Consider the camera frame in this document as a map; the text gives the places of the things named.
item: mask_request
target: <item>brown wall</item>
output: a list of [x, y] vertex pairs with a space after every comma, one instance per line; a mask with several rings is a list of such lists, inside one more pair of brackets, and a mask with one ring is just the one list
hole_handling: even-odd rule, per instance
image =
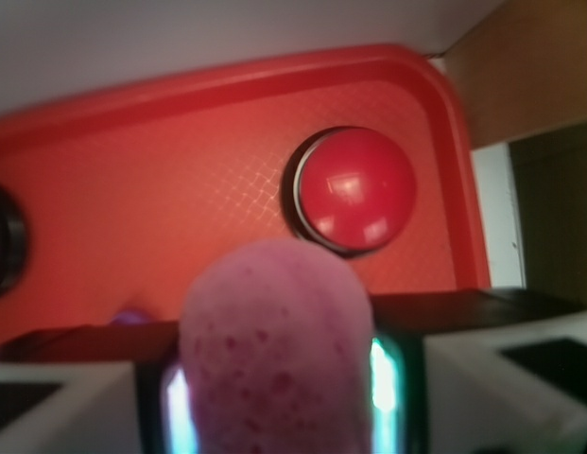
[[587, 0], [509, 0], [445, 63], [475, 148], [587, 120]]

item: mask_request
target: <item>pink rounded object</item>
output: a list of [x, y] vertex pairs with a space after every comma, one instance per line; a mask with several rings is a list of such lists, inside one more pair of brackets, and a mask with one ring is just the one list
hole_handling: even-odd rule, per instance
[[371, 452], [371, 304], [312, 243], [263, 240], [194, 283], [181, 362], [202, 452]]
[[334, 251], [363, 253], [385, 246], [405, 226], [415, 204], [413, 169], [384, 134], [345, 128], [307, 151], [295, 188], [299, 215]]

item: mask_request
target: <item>red button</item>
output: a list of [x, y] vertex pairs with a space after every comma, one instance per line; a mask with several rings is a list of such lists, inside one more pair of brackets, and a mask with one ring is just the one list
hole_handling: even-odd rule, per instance
[[318, 242], [341, 253], [373, 251], [403, 229], [416, 196], [413, 169], [385, 135], [349, 128], [327, 133], [303, 156], [295, 202]]

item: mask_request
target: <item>textured red surface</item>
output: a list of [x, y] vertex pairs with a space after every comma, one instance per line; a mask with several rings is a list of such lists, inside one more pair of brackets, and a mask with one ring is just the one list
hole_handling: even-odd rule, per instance
[[0, 184], [31, 250], [0, 298], [0, 341], [106, 323], [124, 307], [179, 316], [190, 283], [232, 248], [291, 236], [279, 204], [290, 154], [333, 126], [405, 150], [417, 200], [405, 229], [353, 260], [372, 293], [489, 284], [465, 125], [444, 78], [377, 45], [191, 73], [0, 119]]

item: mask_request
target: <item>blue light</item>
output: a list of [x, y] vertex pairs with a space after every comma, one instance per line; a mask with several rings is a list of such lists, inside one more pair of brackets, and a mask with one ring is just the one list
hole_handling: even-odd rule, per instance
[[371, 346], [372, 371], [372, 452], [398, 452], [399, 402], [396, 363], [380, 340]]
[[183, 370], [178, 367], [167, 385], [167, 426], [171, 454], [195, 454], [199, 451], [188, 402], [188, 385]]
[[[400, 429], [400, 382], [392, 355], [379, 339], [371, 346], [372, 403], [373, 403], [373, 450], [374, 454], [398, 452], [398, 430]], [[167, 424], [170, 454], [195, 454], [199, 452], [197, 435], [189, 408], [189, 390], [181, 367], [167, 386]]]

